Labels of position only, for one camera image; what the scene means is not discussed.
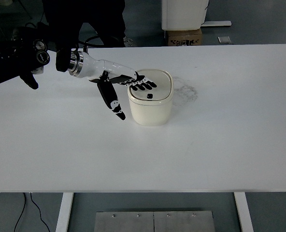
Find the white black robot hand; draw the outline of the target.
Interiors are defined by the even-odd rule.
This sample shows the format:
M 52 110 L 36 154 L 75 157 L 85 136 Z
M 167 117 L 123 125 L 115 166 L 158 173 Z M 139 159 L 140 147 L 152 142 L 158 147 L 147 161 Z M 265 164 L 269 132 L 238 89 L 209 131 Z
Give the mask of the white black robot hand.
M 86 77 L 88 80 L 97 83 L 100 94 L 107 107 L 121 120 L 125 120 L 126 116 L 120 106 L 116 91 L 113 87 L 115 83 L 136 82 L 130 86 L 134 91 L 151 90 L 157 85 L 150 80 L 145 80 L 144 75 L 138 74 L 132 68 L 114 63 L 107 60 L 93 59 L 88 53 L 82 51 L 72 51 L 70 64 L 68 68 L 69 74 L 77 78 Z M 108 73 L 108 79 L 102 76 L 103 72 Z

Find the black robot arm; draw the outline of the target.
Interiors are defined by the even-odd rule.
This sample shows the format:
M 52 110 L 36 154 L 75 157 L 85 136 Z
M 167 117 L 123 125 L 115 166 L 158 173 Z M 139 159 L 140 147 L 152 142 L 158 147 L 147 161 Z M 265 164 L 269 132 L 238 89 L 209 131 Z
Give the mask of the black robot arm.
M 96 83 L 107 105 L 120 119 L 126 118 L 118 102 L 114 84 L 127 86 L 135 91 L 152 90 L 156 84 L 132 68 L 107 60 L 95 60 L 87 49 L 78 50 L 78 43 L 65 44 L 66 37 L 59 38 L 48 25 L 38 23 L 34 27 L 17 27 L 10 41 L 0 42 L 0 84 L 20 77 L 30 88 L 37 89 L 34 74 L 43 73 L 50 61 L 49 42 L 61 46 L 56 54 L 56 69 L 68 71 L 78 78 L 88 78 Z

